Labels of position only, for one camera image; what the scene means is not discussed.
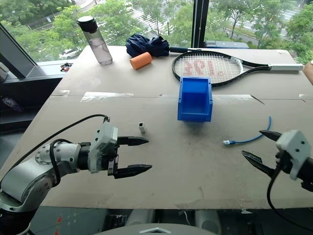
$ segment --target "window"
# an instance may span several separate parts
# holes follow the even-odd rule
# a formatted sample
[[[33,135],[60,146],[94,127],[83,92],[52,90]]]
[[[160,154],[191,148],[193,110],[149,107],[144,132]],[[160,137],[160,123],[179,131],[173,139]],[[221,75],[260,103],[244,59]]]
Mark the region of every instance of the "window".
[[[313,2],[210,1],[205,40],[244,42],[250,48],[286,49],[299,63],[313,59]]]
[[[0,21],[36,62],[75,59],[87,45],[76,19],[91,15],[108,45],[134,33],[191,45],[193,0],[1,0]]]

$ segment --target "black cable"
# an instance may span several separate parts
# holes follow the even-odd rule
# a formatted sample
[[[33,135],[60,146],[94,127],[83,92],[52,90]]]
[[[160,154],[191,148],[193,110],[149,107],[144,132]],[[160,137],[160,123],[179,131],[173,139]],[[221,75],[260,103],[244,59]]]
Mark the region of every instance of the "black cable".
[[[271,192],[272,186],[273,186],[273,184],[274,184],[274,182],[275,182],[275,180],[276,180],[278,174],[280,173],[280,171],[281,171],[281,168],[280,168],[280,167],[277,167],[277,168],[275,169],[274,174],[273,174],[273,176],[272,176],[272,178],[271,178],[271,180],[270,180],[270,183],[269,183],[269,185],[268,185],[267,200],[268,200],[268,204],[269,204],[270,208],[271,208],[279,217],[281,217],[281,218],[284,219],[285,221],[287,221],[287,222],[289,222],[289,223],[291,223],[291,224],[293,224],[293,225],[295,225],[295,226],[297,226],[297,227],[299,227],[299,228],[301,228],[301,229],[304,229],[304,230],[306,230],[306,231],[313,232],[313,229],[308,228],[308,227],[306,227],[306,226],[303,226],[303,225],[301,225],[301,224],[298,224],[297,222],[294,222],[293,220],[291,220],[291,219],[285,217],[285,216],[284,216],[282,213],[280,213],[280,212],[275,208],[275,206],[272,204],[272,201],[271,201],[271,199],[270,199],[270,192]]]
[[[28,233],[29,235],[35,235],[31,230],[28,230],[27,233]]]
[[[64,127],[63,129],[61,129],[60,131],[54,133],[53,135],[49,136],[47,139],[45,139],[44,141],[41,141],[38,145],[36,145],[35,147],[33,147],[31,150],[29,150],[26,154],[24,154],[19,160],[17,160],[13,166],[8,170],[8,172],[13,169],[14,167],[16,167],[18,164],[20,164],[25,158],[27,158],[27,156],[29,154],[31,154],[32,152],[34,152],[37,148],[39,148],[41,145],[43,145],[44,143],[46,143],[47,141],[49,141],[50,139],[52,139],[53,137],[57,136],[58,134],[60,134],[61,132],[64,132],[65,130],[87,120],[87,119],[90,119],[90,118],[94,118],[94,117],[104,117],[106,120],[109,120],[109,117],[107,115],[104,115],[104,114],[94,114],[94,115],[90,115],[88,117],[85,117],[83,119],[80,119],[79,121],[77,122],[74,122],[73,124],[67,126],[67,127]]]
[[[54,172],[55,172],[55,178],[56,178],[56,182],[53,184],[53,187],[56,187],[61,181],[60,170],[58,168],[57,162],[56,162],[55,157],[54,157],[54,145],[57,142],[72,143],[72,142],[65,140],[65,139],[56,139],[56,140],[52,141],[52,143],[50,144],[49,157],[50,157],[50,160],[51,160]]]

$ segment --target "cable connector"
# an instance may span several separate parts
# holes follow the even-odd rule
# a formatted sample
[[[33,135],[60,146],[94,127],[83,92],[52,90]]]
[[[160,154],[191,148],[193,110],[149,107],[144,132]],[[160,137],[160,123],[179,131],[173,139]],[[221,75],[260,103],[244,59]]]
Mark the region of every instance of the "cable connector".
[[[231,145],[231,144],[235,144],[235,141],[223,141],[224,145]]]

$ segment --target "table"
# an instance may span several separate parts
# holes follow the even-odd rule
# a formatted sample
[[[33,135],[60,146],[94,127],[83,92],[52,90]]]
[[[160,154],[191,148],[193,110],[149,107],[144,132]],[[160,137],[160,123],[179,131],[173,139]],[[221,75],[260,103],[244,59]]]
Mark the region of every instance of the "table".
[[[125,47],[110,47],[114,63],[100,66],[86,47],[38,112],[7,162],[0,177],[23,153],[57,130],[85,116],[111,117],[119,135],[136,135],[150,142],[119,149],[119,167],[151,164],[149,171],[115,180],[107,172],[80,171],[62,178],[44,206],[82,208],[241,209],[269,208],[269,178],[241,155],[250,151],[275,166],[273,141],[261,138],[245,145],[224,146],[223,140],[245,140],[265,129],[302,130],[313,143],[313,88],[298,74],[255,73],[213,90],[211,122],[177,121],[179,83],[171,72],[174,56],[154,58],[133,70]],[[242,59],[263,63],[294,63],[286,51],[219,49]],[[91,141],[101,125],[94,118],[60,134],[72,142]],[[145,122],[141,134],[138,123]],[[272,191],[279,208],[312,207],[312,193],[281,174]]]

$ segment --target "tennis racket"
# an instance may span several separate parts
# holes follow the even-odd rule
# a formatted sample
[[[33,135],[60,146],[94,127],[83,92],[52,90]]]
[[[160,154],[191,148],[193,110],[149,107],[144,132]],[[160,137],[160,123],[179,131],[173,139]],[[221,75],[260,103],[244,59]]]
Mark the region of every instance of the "tennis racket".
[[[243,65],[252,67],[244,71]],[[210,77],[212,87],[219,87],[256,71],[301,71],[302,64],[255,64],[230,55],[194,50],[179,55],[172,63],[174,76]]]

